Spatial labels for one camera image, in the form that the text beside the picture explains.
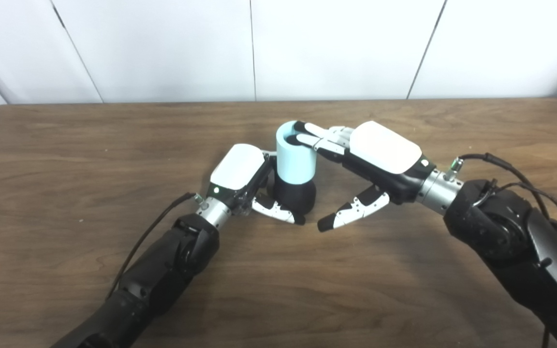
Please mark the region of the black and white left hand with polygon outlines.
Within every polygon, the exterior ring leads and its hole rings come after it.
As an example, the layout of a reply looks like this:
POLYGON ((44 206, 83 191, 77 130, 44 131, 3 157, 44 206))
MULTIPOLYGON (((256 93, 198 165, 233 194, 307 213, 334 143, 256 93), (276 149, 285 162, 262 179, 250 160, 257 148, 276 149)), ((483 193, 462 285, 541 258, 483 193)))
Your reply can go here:
POLYGON ((253 145, 233 145, 212 172, 206 198, 199 204, 197 214, 217 229, 221 229, 230 216, 245 216, 250 211, 304 225, 303 215, 259 192, 267 184, 276 157, 276 152, 253 145))

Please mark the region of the black and white right hand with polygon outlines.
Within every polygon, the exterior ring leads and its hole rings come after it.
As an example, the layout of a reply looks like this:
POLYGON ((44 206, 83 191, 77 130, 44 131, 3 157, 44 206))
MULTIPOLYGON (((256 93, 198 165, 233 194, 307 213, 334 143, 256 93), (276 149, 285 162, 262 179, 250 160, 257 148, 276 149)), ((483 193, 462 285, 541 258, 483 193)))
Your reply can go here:
POLYGON ((422 186, 436 170, 419 145, 375 121, 356 128, 327 129, 297 121, 294 130, 294 135, 287 136, 287 143, 311 148, 371 183, 336 212, 321 218, 317 223, 321 232, 370 216, 389 203, 416 201, 422 186))

